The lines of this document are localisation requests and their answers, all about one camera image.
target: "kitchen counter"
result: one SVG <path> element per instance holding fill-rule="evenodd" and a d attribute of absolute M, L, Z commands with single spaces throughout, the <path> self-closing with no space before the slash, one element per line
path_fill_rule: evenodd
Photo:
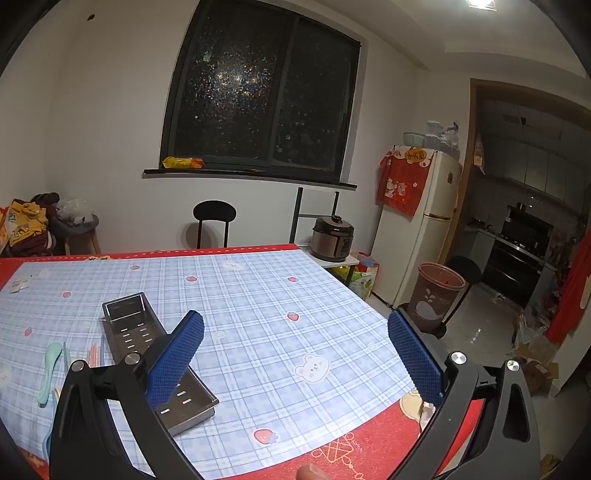
<path fill-rule="evenodd" d="M 507 240 L 505 240 L 504 238 L 501 238 L 499 235 L 493 233 L 493 232 L 489 232 L 488 230 L 484 230 L 483 228 L 478 228 L 478 227 L 474 227 L 474 226 L 467 226 L 464 228 L 465 232 L 480 232 L 483 233 L 486 236 L 489 236 L 495 240 L 498 240 L 501 243 L 504 243 L 505 245 L 511 247 L 511 248 L 515 248 L 517 251 L 523 253 L 524 255 L 527 255 L 528 257 L 537 260 L 538 262 L 540 262 L 540 265 L 542 265 L 545 268 L 549 268 L 552 272 L 556 271 L 556 267 L 553 267 L 552 265 L 550 265 L 547 261 L 545 261 L 543 258 L 540 257 L 536 257 L 534 254 L 529 253 L 527 250 L 524 250 L 523 248 L 518 247 L 517 245 L 512 244 L 511 242 L 508 242 Z"/>

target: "paper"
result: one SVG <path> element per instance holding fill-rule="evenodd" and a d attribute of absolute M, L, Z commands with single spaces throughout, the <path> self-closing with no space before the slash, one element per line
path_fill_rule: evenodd
<path fill-rule="evenodd" d="M 10 285 L 10 293 L 16 293 L 19 292 L 25 288 L 29 287 L 29 281 L 26 278 L 19 278 L 18 280 L 15 280 L 14 282 L 12 282 L 12 284 Z"/>

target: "blue plaid tablecloth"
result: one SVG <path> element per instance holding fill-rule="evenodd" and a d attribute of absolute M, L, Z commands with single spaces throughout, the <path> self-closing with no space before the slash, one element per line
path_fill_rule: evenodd
<path fill-rule="evenodd" d="M 19 278 L 29 287 L 10 293 Z M 203 315 L 191 366 L 220 404 L 176 441 L 207 479 L 314 450 L 413 387 L 386 320 L 298 250 L 25 262 L 0 291 L 0 417 L 19 446 L 43 455 L 53 409 L 36 396 L 47 345 L 66 342 L 72 360 L 86 359 L 101 344 L 102 303 L 139 291 L 168 332 L 188 310 Z M 132 463 L 149 472 L 119 404 L 111 410 Z"/>

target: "blue gripper pad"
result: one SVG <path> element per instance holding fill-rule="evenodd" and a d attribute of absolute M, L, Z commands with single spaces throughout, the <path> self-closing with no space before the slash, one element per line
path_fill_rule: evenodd
<path fill-rule="evenodd" d="M 170 401 L 189 362 L 203 342 L 203 317 L 194 310 L 189 311 L 185 318 L 187 316 L 187 322 L 178 332 L 173 332 L 176 333 L 174 338 L 150 370 L 146 400 L 153 410 Z"/>
<path fill-rule="evenodd" d="M 388 336 L 421 398 L 435 407 L 441 405 L 443 372 L 398 310 L 393 310 L 388 317 Z"/>

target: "yellow package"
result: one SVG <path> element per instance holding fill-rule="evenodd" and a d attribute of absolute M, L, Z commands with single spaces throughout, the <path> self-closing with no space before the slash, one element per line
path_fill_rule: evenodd
<path fill-rule="evenodd" d="M 162 165 L 165 168 L 201 168 L 203 167 L 203 159 L 166 157 Z"/>

